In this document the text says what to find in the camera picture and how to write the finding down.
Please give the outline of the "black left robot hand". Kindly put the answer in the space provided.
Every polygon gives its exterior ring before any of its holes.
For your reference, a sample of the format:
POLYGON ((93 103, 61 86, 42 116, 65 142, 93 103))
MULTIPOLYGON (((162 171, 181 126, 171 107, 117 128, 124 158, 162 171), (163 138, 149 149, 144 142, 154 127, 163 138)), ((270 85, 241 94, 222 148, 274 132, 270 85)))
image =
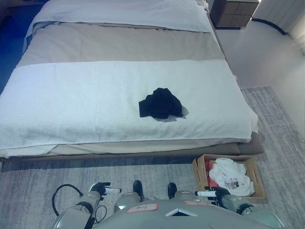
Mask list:
POLYGON ((119 194, 122 192, 122 189, 118 187, 111 187, 110 182, 97 182, 90 187, 89 191, 98 192, 100 194, 100 201, 102 201, 103 196, 106 196, 107 194, 119 194))

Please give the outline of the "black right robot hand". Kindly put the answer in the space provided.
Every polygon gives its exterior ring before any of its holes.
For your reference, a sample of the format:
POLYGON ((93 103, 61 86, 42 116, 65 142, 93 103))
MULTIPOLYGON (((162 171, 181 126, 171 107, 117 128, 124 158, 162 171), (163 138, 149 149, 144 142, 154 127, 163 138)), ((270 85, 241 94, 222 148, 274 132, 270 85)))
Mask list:
POLYGON ((194 194, 199 197, 206 197, 213 205, 224 208, 222 199, 224 196, 230 195, 230 192, 222 187, 205 186, 204 191, 195 191, 194 194))

